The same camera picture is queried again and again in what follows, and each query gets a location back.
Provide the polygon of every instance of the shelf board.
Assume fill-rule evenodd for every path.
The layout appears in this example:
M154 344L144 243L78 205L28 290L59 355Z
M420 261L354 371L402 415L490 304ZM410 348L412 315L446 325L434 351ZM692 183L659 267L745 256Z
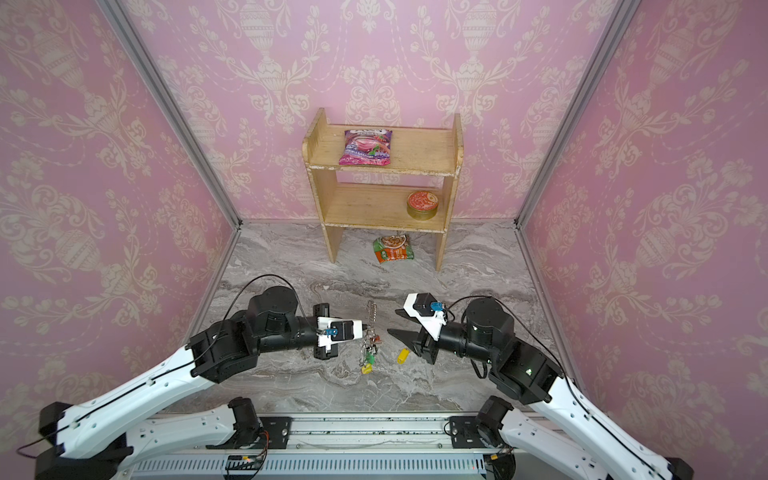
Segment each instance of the shelf board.
M453 133L437 128L384 127L392 130L389 165L339 165L344 152L344 130L365 128L371 127L326 125L317 139L309 167L377 174L456 175Z
M445 232L446 205L439 190L429 190L438 196L437 214L429 220L417 220L408 215L408 196L419 188L396 185L338 184L323 216L323 223L332 227L357 227L411 232Z

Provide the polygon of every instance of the robotic arm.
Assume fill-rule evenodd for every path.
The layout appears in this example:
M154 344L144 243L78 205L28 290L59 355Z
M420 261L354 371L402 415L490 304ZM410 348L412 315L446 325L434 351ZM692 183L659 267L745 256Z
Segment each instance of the robotic arm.
M447 323L445 307L434 296L412 293L397 313L422 328L418 333L387 331L432 365L441 349L489 365L488 378L499 390L546 416L575 440L536 425L492 396L478 414L478 433L489 446L523 448L577 479L693 478L688 464L658 455L633 439L592 404L558 364L516 338L514 318L502 307L491 297L477 298L467 305L460 323Z
M36 459L36 480L106 480L118 469L195 446L236 449L258 442L263 426L249 399L206 412L148 419L171 403L252 369L262 353L314 348L317 359L338 356L338 344L361 339L360 320L296 315L292 289L273 286L247 310L216 322L168 359L104 395L80 405L54 402L40 412L39 433L52 447Z

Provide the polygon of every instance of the top shelf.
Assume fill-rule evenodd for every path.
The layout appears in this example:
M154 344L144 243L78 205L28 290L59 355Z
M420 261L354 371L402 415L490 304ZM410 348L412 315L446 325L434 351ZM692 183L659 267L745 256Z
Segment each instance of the top shelf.
M462 123L457 114L453 129L382 127L392 130L389 165L339 165L344 152L344 130L372 126L331 125L320 108L303 142L307 167L320 170L370 171L382 174L458 176L464 160Z

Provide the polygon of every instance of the wooden shelf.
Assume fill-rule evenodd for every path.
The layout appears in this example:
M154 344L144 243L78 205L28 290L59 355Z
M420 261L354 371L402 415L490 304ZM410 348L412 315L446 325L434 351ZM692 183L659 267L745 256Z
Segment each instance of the wooden shelf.
M366 127L328 125L310 158L310 168L437 177L456 175L451 131L432 128L387 127L392 130L389 165L339 165L345 146L344 130L355 128Z
M392 156L389 165L382 167L339 165L344 152L344 130L353 128L370 126L329 125L325 110L320 108L302 144L331 262L336 261L345 228L404 230L435 233L435 268L440 270L464 161L461 118L458 114L454 116L451 129L387 127L392 130ZM429 220L416 220L408 215L406 201L411 192L424 189L340 184L336 180L338 170L443 177L442 189L427 189L439 199L438 212Z
M323 222L333 227L443 233L446 208L440 192L431 190L440 198L437 214L429 220L417 220L408 215L406 208L414 190L396 185L338 184Z

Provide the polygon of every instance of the round tin can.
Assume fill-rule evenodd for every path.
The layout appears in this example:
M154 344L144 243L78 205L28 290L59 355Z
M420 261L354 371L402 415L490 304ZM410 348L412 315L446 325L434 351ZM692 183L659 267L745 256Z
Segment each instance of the round tin can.
M429 220L437 214L437 195L418 191L408 196L408 214L417 220Z

